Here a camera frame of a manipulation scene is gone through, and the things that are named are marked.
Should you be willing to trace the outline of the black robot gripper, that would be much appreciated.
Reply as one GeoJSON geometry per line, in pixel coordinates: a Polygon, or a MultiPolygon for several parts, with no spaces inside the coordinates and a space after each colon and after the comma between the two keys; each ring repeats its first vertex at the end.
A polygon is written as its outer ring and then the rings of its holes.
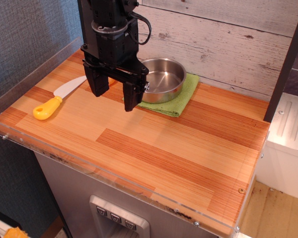
{"type": "Polygon", "coordinates": [[[142,102],[148,89],[149,70],[138,60],[138,20],[123,19],[111,22],[93,20],[90,41],[81,46],[84,52],[84,71],[92,93],[100,97],[109,90],[108,78],[123,83],[125,111],[131,112],[142,102]]]}

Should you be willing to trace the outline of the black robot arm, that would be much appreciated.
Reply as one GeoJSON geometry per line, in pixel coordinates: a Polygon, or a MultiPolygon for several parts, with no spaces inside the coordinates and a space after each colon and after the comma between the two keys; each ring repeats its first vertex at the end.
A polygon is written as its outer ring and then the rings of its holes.
{"type": "Polygon", "coordinates": [[[83,65],[96,97],[109,90],[109,79],[123,84],[125,111],[130,112],[149,89],[149,70],[139,61],[138,22],[150,22],[134,12],[136,0],[88,0],[80,4],[84,43],[83,65]]]}

